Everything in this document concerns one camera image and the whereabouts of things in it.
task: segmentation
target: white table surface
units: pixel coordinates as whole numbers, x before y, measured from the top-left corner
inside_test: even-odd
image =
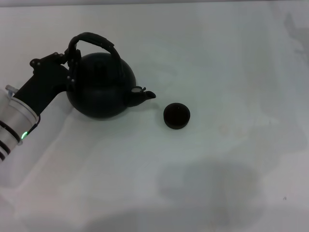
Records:
[[[308,232],[308,10],[308,2],[0,8],[1,89],[21,87],[33,58],[89,31],[112,41],[157,94],[106,121],[58,95],[0,164],[0,231]],[[173,102],[191,111],[182,130],[163,122]]]

